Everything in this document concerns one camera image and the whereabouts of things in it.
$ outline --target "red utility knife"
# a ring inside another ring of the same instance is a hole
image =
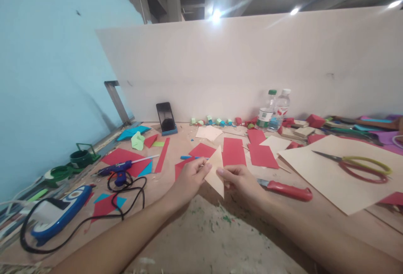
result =
[[[273,190],[274,192],[284,194],[286,196],[298,199],[300,201],[310,201],[313,197],[312,192],[309,188],[300,189],[297,187],[277,183],[275,181],[269,182],[262,179],[257,179],[257,182],[260,185],[267,187],[270,190]]]

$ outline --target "plastic bottle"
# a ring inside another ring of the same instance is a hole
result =
[[[264,107],[259,109],[259,118],[257,119],[255,128],[260,130],[266,130],[269,126],[269,121],[272,118],[276,107],[276,94],[277,90],[269,90],[269,96],[266,100]]]
[[[275,132],[280,128],[281,123],[284,120],[284,116],[290,107],[290,92],[291,89],[283,89],[281,95],[277,98],[276,112],[269,122],[267,127],[268,131]]]

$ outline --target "smartphone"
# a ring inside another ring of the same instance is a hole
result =
[[[162,132],[176,129],[175,120],[173,118],[171,104],[169,102],[157,104],[158,117],[160,119]]]

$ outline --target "metal frame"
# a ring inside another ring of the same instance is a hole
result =
[[[118,111],[119,117],[122,120],[123,125],[131,125],[131,120],[129,119],[129,116],[127,115],[127,112],[125,110],[125,107],[123,106],[122,100],[119,97],[118,91],[116,90],[116,86],[119,86],[118,81],[105,81],[104,82],[106,90],[108,90],[108,93],[110,95],[110,98],[112,99],[113,104],[116,107],[116,110]]]

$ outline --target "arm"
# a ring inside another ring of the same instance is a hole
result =
[[[243,165],[217,173],[248,204],[331,273],[403,273],[403,263],[338,230],[321,225],[270,196]]]
[[[211,164],[187,163],[171,189],[158,201],[105,231],[58,264],[52,274],[120,273],[147,241],[197,193]]]

